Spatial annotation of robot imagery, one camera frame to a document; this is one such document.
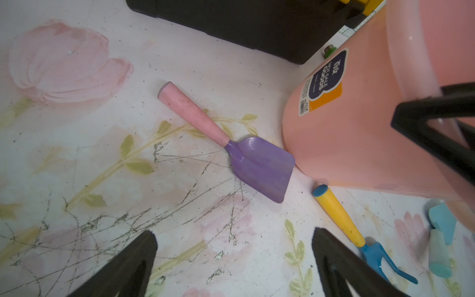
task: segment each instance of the scuff mark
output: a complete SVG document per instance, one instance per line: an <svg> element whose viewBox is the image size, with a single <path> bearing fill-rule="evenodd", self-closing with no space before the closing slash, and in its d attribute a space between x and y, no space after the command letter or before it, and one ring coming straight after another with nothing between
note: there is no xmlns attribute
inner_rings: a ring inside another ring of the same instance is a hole
<svg viewBox="0 0 475 297"><path fill-rule="evenodd" d="M198 220L200 220L202 217L206 216L207 214L209 214L210 212L212 212L213 210L217 209L218 207L220 207L221 205L223 205L226 201L228 201L228 199L230 199L231 197L233 197L234 194L236 194L237 191L234 191L232 193L229 193L228 195L224 196L223 199L221 199L216 205L212 206L208 211L206 211L202 216L200 216L199 218L197 218L195 222L197 222Z"/></svg>
<svg viewBox="0 0 475 297"><path fill-rule="evenodd" d="M159 285L163 284L163 282L165 281L166 278L167 277L165 275L161 276L153 284L156 285L156 286L159 286Z"/></svg>
<svg viewBox="0 0 475 297"><path fill-rule="evenodd" d="M153 162L158 163L157 153L163 149L164 145L161 142L153 145Z"/></svg>
<svg viewBox="0 0 475 297"><path fill-rule="evenodd" d="M382 221L383 223L385 223L386 225L390 226L391 228L395 229L394 226L392 226L391 224L387 223L386 221L384 221L382 218L378 217L377 215L375 215L374 213L372 213L369 209L367 209L363 204L361 204L358 200L356 200L356 198L353 197L353 195L350 194L350 192L348 192L348 190L346 190L346 192L359 204L361 205L364 209L366 209L369 213L371 213L373 216L375 216L376 218L378 218L380 221Z"/></svg>
<svg viewBox="0 0 475 297"><path fill-rule="evenodd" d="M223 254L224 254L224 251L222 250L219 254L217 254L217 255L214 257L214 260L215 260L215 261L221 260L221 258L223 257Z"/></svg>
<svg viewBox="0 0 475 297"><path fill-rule="evenodd" d="M84 232L88 232L88 231L92 231L92 230L97 229L97 225L99 223L99 220L101 220L102 217L103 217L103 215L100 215L97 219L92 220L92 221L87 222L86 224L82 225L81 226L81 231L84 233Z"/></svg>
<svg viewBox="0 0 475 297"><path fill-rule="evenodd" d="M41 221L41 224L43 225L43 228L44 228L45 230L48 230L48 229L49 229L49 225L46 224L46 222L45 222L44 220Z"/></svg>
<svg viewBox="0 0 475 297"><path fill-rule="evenodd" d="M236 245L238 243L238 241L236 240L236 237L234 236L233 234L233 213L234 213L234 206L233 208L231 209L231 220L229 221L229 242L231 242L231 240L233 240L233 245Z"/></svg>
<svg viewBox="0 0 475 297"><path fill-rule="evenodd" d="M74 172L73 172L73 181L72 181L72 188L74 190L74 179L76 177L76 165L77 165L77 155L79 154L79 145L77 146L76 150L76 159L74 160Z"/></svg>
<svg viewBox="0 0 475 297"><path fill-rule="evenodd" d="M209 284L209 283L213 280L213 277L218 276L218 275L221 275L221 274L223 274L223 273L224 273L224 272L223 272L221 269L216 270L216 271L213 273L213 275L208 278L208 280L206 281L206 283Z"/></svg>
<svg viewBox="0 0 475 297"><path fill-rule="evenodd" d="M383 196L383 194L380 193L380 195L381 195L381 197L386 201L386 203L388 204L389 208L390 208L391 211L392 211L392 215L393 215L393 216L396 216L396 215L394 214L394 211L392 210L391 204L389 204L389 201Z"/></svg>
<svg viewBox="0 0 475 297"><path fill-rule="evenodd" d="M129 216L129 213L126 213L125 215L123 215L122 217L118 218L115 220L114 224L112 226L115 226L117 224L120 224L122 223L123 221L125 221L125 219Z"/></svg>

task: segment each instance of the barcode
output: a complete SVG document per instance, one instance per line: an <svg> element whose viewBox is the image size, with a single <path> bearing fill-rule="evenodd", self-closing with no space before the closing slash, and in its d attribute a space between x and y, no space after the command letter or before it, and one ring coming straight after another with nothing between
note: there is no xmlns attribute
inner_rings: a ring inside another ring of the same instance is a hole
<svg viewBox="0 0 475 297"><path fill-rule="evenodd" d="M300 102L300 115L303 115L308 110L308 103L307 100L302 100Z"/></svg>
<svg viewBox="0 0 475 297"><path fill-rule="evenodd" d="M307 80L304 87L302 88L302 93L300 94L300 98L305 98L307 96L308 85L310 84L311 79Z"/></svg>

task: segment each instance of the purple shovel blade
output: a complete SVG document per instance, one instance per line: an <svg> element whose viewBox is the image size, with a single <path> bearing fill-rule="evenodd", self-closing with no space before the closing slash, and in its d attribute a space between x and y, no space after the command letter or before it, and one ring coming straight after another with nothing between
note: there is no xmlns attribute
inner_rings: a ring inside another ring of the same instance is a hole
<svg viewBox="0 0 475 297"><path fill-rule="evenodd" d="M248 137L224 147L234 174L270 200L282 203L295 166L290 153L260 137Z"/></svg>

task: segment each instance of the navy label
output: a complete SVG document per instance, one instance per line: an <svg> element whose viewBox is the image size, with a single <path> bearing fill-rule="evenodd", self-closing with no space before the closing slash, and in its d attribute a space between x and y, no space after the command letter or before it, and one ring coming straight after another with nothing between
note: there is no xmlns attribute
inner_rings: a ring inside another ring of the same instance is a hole
<svg viewBox="0 0 475 297"><path fill-rule="evenodd" d="M346 53L346 50L342 51L313 75L308 91L310 101L317 100L338 86L345 72Z"/></svg>

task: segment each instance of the yellow object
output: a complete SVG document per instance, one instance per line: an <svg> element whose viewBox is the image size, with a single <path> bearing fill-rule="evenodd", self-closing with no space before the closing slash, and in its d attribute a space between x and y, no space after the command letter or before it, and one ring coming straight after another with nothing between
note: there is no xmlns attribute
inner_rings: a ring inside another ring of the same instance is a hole
<svg viewBox="0 0 475 297"><path fill-rule="evenodd" d="M365 16L370 15L380 4L383 0L356 0L357 2L361 3L364 6L363 14ZM350 3L350 0L340 0L345 4Z"/></svg>
<svg viewBox="0 0 475 297"><path fill-rule="evenodd" d="M353 242L355 246L357 246L358 248L364 246L366 244L364 237L358 231L343 206L336 199L332 190L330 190L325 185L319 186L317 189L314 190L313 196L323 207L326 213L330 216L330 218L345 233L345 235L348 236L348 238L351 240L351 242Z"/></svg>

